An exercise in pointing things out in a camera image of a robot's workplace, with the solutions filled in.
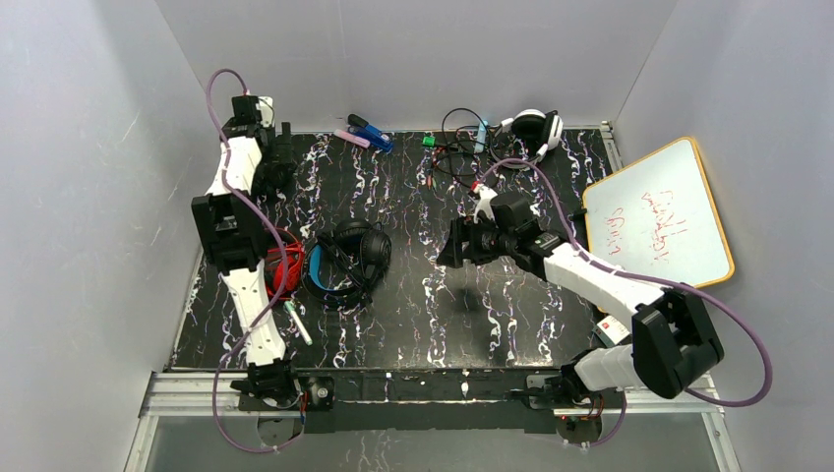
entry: white wall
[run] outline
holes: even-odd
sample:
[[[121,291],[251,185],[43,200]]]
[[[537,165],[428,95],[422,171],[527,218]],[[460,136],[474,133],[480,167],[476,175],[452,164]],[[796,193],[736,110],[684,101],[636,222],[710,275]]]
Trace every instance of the white wall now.
[[[348,113],[438,129],[456,106],[614,119],[676,0],[156,1],[204,84],[237,69],[280,119],[321,131]]]
[[[124,467],[216,136],[156,5],[0,6],[3,470]]]
[[[730,410],[749,471],[831,470],[834,387],[834,4],[681,0],[616,126],[625,160],[694,136],[738,270],[712,290],[762,335],[774,384]],[[761,379],[744,334],[713,316],[725,398]]]

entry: black marbled mat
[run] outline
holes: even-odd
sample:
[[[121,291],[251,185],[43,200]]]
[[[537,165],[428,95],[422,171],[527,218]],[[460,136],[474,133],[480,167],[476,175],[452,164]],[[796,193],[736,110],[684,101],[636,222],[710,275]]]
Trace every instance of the black marbled mat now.
[[[594,309],[560,287],[549,286],[510,260],[452,269],[436,266],[449,221],[471,213],[466,189],[435,173],[425,185],[431,152],[427,133],[396,133],[391,153],[361,149],[332,135],[297,135],[299,170],[294,195],[277,195],[261,208],[278,225],[310,243],[317,231],[346,217],[380,221],[393,242],[385,281],[365,309],[325,312],[303,288],[295,297],[307,346],[282,309],[278,330],[298,368],[491,368],[560,365],[599,346],[592,336]],[[561,148],[541,163],[566,210],[580,206],[585,187],[611,173],[598,130],[566,130]],[[559,221],[541,182],[530,171],[505,171],[496,187],[518,190]],[[583,237],[581,228],[577,228]],[[202,261],[186,307],[170,369],[214,369],[241,335],[231,297],[213,267]],[[245,355],[226,368],[244,367]]]

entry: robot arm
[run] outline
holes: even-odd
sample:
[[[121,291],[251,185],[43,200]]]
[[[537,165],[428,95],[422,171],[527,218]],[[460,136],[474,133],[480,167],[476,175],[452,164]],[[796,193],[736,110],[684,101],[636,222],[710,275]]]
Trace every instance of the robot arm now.
[[[231,187],[250,196],[265,166],[269,177],[262,178],[260,185],[266,187],[277,185],[285,177],[281,174],[291,175],[294,170],[293,164],[279,162],[292,155],[289,123],[282,123],[280,136],[275,134],[269,97],[235,96],[232,107],[234,117],[223,126],[231,149],[226,178]],[[225,154],[225,147],[220,153]],[[191,207],[206,260],[220,273],[240,326],[246,328],[269,303],[264,281],[267,233],[258,217],[223,184],[222,171],[223,159],[206,194],[194,198]],[[249,376],[232,387],[278,402],[297,396],[297,381],[284,360],[286,343],[272,316],[252,328],[245,348]]]
[[[558,233],[544,231],[518,193],[497,195],[478,184],[473,216],[454,220],[437,264],[482,265],[510,256],[522,269],[563,286],[631,326],[632,345],[587,351],[561,367],[556,390],[578,401],[610,387],[647,386],[674,398],[724,357],[696,297],[617,277],[591,266]]]

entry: blue headphone band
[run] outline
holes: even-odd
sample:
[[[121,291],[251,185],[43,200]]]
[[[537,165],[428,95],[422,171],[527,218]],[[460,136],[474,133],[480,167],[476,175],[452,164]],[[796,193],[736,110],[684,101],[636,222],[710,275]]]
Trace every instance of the blue headphone band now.
[[[319,279],[319,269],[322,266],[322,252],[323,251],[324,250],[322,249],[322,245],[317,244],[313,248],[313,252],[310,253],[310,262],[309,262],[310,265],[308,265],[308,267],[307,267],[307,270],[310,273],[310,280],[312,280],[313,283],[317,287],[321,288],[325,292],[338,292],[339,290],[344,290],[344,289],[348,289],[350,287],[353,287],[354,286],[353,282],[351,282],[349,287],[343,287],[341,289],[325,287],[325,285]]]
[[[326,288],[322,285],[322,282],[319,280],[319,267],[322,265],[322,247],[318,244],[315,248],[313,248],[313,253],[310,254],[310,280],[313,280],[313,283],[316,284],[317,287],[325,290],[327,292],[331,292],[332,289]]]

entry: black headphones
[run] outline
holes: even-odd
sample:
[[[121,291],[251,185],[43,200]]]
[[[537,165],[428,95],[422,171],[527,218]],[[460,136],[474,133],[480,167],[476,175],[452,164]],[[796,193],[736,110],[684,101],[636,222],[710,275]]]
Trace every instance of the black headphones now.
[[[351,218],[330,232],[316,237],[316,246],[306,261],[307,290],[327,307],[370,303],[371,291],[390,265],[391,241],[382,225]],[[322,257],[347,275],[350,284],[328,288],[319,279]]]
[[[559,112],[553,110],[549,113],[542,113],[539,110],[529,109],[515,115],[515,118],[507,118],[501,122],[501,133],[511,131],[520,138],[531,149],[536,149],[535,156],[530,159],[532,163],[540,162],[548,150],[556,148],[562,138],[562,127],[564,123]],[[521,164],[505,164],[510,169],[525,169]]]

